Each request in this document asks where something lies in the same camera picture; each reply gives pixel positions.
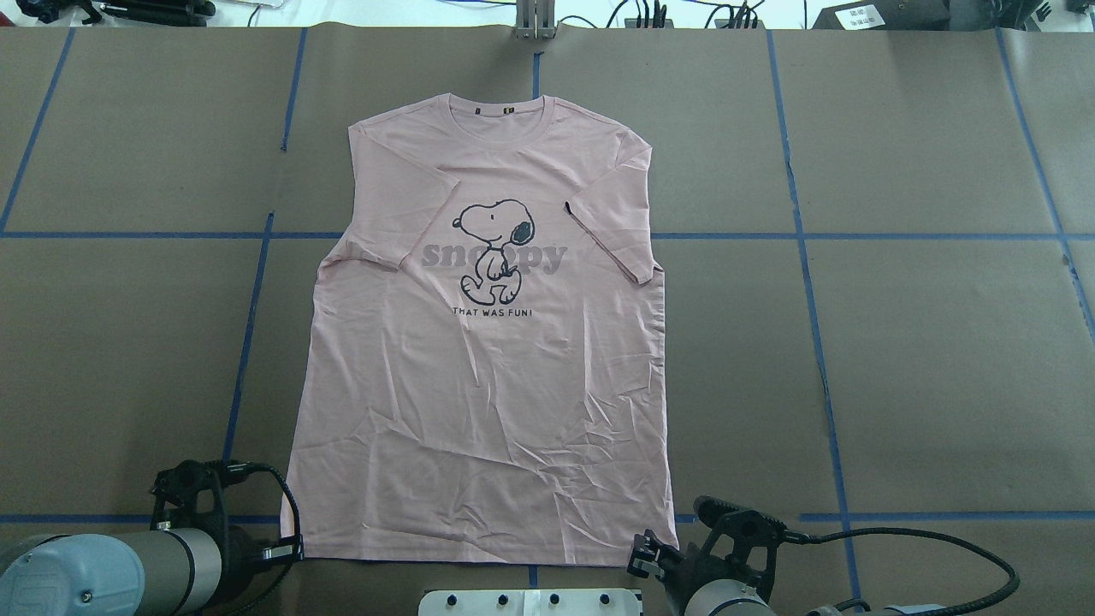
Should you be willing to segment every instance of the white label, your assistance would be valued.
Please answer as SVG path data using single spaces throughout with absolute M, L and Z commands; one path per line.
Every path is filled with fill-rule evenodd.
M 886 25 L 886 22 L 883 21 L 881 14 L 874 4 L 856 7 L 854 9 L 844 9 L 843 11 L 837 11 L 833 14 L 837 15 L 838 20 L 840 20 L 840 25 L 844 26 L 844 30 L 866 30 L 868 27 L 875 27 L 876 25 Z

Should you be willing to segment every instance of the wrinkled fabric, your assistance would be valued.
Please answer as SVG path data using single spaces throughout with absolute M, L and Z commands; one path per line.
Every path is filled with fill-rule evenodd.
M 451 94 L 349 142 L 288 473 L 307 555 L 622 567 L 635 533 L 676 543 L 649 144 L 561 98 Z

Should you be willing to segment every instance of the snoopy graphic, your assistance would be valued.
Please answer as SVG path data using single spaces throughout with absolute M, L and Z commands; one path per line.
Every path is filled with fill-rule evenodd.
M 521 272 L 506 258 L 507 244 L 525 245 L 532 240 L 535 224 L 525 204 L 502 199 L 494 205 L 470 205 L 452 225 L 486 242 L 486 249 L 475 260 L 475 276 L 460 279 L 460 288 L 480 305 L 495 301 L 509 303 L 521 290 Z

